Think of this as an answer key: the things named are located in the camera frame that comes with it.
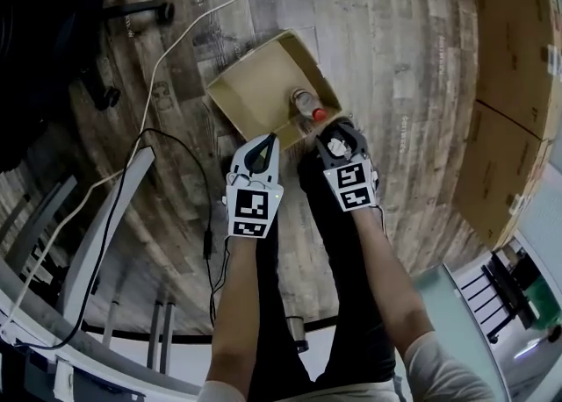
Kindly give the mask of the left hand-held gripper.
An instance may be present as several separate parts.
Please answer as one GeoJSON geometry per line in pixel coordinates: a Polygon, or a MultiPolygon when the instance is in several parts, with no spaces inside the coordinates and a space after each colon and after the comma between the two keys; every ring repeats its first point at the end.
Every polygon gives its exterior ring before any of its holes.
{"type": "Polygon", "coordinates": [[[279,179],[276,134],[255,137],[234,154],[227,174],[226,207],[229,236],[264,239],[284,194],[279,179]]]}

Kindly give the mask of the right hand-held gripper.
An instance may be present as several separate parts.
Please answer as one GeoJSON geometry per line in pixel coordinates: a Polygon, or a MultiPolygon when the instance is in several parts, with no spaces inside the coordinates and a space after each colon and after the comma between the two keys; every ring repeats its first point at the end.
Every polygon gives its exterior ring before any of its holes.
{"type": "Polygon", "coordinates": [[[332,123],[315,139],[323,174],[344,212],[378,208],[378,172],[365,137],[349,123],[332,123]]]}

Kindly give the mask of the bottle with red cap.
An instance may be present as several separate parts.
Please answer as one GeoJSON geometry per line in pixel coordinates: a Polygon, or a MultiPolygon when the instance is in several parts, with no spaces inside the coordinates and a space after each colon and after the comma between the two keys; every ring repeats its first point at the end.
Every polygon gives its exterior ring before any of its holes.
{"type": "Polygon", "coordinates": [[[320,122],[328,116],[320,99],[305,89],[295,89],[291,94],[291,102],[302,116],[312,121],[320,122]]]}

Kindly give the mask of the brown cardboard box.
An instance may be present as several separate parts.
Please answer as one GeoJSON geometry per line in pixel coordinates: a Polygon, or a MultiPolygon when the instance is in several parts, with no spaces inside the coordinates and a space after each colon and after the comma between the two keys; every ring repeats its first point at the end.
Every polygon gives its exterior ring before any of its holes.
{"type": "Polygon", "coordinates": [[[245,140],[274,133],[286,150],[342,113],[340,102],[297,33],[287,30],[252,49],[211,81],[206,92],[245,140]],[[326,112],[316,121],[291,101],[315,96],[326,112]]]}

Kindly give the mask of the person's left forearm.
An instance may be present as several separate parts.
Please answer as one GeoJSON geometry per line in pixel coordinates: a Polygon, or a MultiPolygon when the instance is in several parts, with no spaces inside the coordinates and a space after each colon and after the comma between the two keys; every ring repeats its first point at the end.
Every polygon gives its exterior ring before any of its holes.
{"type": "Polygon", "coordinates": [[[234,237],[232,262],[220,297],[211,364],[198,402],[247,402],[267,392],[275,375],[274,294],[277,239],[234,237]]]}

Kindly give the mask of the person's right forearm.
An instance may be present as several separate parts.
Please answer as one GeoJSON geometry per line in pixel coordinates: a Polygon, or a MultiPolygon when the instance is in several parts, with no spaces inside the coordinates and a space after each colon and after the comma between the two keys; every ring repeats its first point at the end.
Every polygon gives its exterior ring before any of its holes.
{"type": "Polygon", "coordinates": [[[371,292],[385,330],[401,357],[416,340],[431,332],[426,306],[410,275],[395,256],[375,210],[351,213],[354,219],[371,292]]]}

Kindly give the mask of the person's black trousers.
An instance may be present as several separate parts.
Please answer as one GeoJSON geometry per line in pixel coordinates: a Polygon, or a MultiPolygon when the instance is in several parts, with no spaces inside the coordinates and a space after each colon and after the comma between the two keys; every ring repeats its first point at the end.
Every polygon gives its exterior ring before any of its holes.
{"type": "Polygon", "coordinates": [[[289,291],[299,302],[320,303],[323,297],[313,290],[309,276],[279,275],[278,260],[289,255],[278,247],[292,241],[274,224],[267,238],[257,242],[260,321],[248,402],[276,402],[317,391],[338,399],[396,397],[394,347],[371,294],[357,229],[350,213],[340,209],[323,169],[319,152],[312,150],[297,172],[311,211],[308,226],[319,231],[335,284],[328,295],[339,303],[328,363],[312,379],[299,357],[285,320],[282,292],[289,291]]]}

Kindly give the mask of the large closed cardboard carton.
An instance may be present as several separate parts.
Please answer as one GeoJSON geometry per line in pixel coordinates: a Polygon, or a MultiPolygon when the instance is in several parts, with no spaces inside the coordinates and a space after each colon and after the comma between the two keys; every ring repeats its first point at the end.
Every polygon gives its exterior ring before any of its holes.
{"type": "Polygon", "coordinates": [[[562,117],[562,0],[476,0],[477,100],[541,140],[562,117]]]}
{"type": "Polygon", "coordinates": [[[550,140],[481,102],[474,104],[453,205],[490,250],[513,236],[551,147],[550,140]]]}

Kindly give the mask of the white table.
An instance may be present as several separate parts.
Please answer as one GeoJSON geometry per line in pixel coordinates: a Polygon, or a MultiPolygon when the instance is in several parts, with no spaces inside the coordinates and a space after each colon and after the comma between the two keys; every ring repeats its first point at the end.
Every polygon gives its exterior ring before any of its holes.
{"type": "Polygon", "coordinates": [[[57,311],[47,311],[50,320],[35,321],[32,309],[12,307],[2,335],[9,343],[30,347],[48,358],[61,358],[77,369],[85,370],[105,381],[138,391],[154,402],[192,402],[200,391],[198,385],[186,383],[166,374],[141,366],[96,341],[79,330],[71,340],[57,349],[46,349],[60,342],[57,328],[79,327],[78,313],[82,302],[90,297],[88,284],[96,279],[97,267],[104,258],[126,208],[141,180],[155,159],[151,147],[144,147],[126,167],[108,194],[84,235],[63,285],[57,311]]]}

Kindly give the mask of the silver metal cylinder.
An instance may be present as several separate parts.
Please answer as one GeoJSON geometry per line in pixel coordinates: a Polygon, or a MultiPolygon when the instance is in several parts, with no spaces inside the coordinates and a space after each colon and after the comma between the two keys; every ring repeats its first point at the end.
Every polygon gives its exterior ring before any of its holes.
{"type": "Polygon", "coordinates": [[[297,315],[288,315],[285,319],[297,352],[299,354],[307,352],[309,346],[306,340],[304,319],[297,315]]]}

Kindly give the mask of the black wheeled rack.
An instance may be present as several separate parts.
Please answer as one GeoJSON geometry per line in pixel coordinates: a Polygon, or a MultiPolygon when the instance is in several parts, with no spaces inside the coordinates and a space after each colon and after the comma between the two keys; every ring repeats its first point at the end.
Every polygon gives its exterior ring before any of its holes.
{"type": "Polygon", "coordinates": [[[532,327],[536,311],[511,273],[501,251],[481,256],[467,271],[456,275],[459,291],[487,340],[495,345],[509,329],[532,327]]]}

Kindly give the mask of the green flat object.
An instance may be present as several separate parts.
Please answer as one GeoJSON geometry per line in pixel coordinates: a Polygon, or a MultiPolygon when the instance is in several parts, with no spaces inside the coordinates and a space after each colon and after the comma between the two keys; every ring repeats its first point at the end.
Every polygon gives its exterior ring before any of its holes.
{"type": "Polygon", "coordinates": [[[562,322],[562,309],[548,283],[541,276],[524,293],[534,307],[533,313],[536,316],[532,323],[534,329],[546,330],[562,322]]]}

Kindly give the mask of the black mesh office chair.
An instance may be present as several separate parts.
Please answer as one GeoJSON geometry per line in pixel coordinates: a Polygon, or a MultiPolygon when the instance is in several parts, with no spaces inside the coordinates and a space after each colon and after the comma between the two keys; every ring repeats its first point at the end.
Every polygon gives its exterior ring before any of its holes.
{"type": "Polygon", "coordinates": [[[175,6],[158,0],[104,6],[104,0],[0,0],[0,173],[16,168],[27,149],[83,83],[94,106],[115,106],[120,92],[97,68],[102,24],[152,11],[166,25],[175,6]]]}

